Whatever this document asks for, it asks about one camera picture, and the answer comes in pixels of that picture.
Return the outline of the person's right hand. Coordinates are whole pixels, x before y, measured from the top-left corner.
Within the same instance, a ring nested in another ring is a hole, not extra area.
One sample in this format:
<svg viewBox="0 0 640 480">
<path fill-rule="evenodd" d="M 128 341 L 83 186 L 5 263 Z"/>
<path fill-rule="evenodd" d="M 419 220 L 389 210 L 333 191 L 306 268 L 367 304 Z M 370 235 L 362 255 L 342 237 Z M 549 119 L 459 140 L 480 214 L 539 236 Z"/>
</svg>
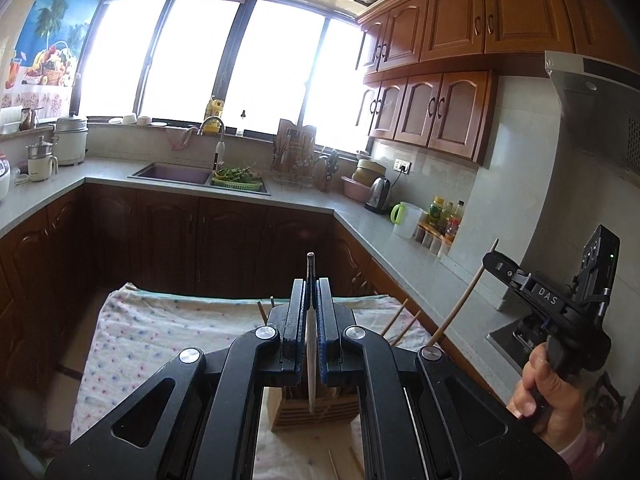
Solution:
<svg viewBox="0 0 640 480">
<path fill-rule="evenodd" d="M 522 378 L 506 408 L 516 418 L 532 417 L 537 404 L 533 390 L 542 395 L 551 408 L 545 424 L 537 422 L 534 433 L 556 452 L 572 444 L 584 429 L 584 400 L 582 393 L 552 370 L 547 359 L 545 344 L 538 346 L 529 355 L 523 368 Z"/>
</svg>

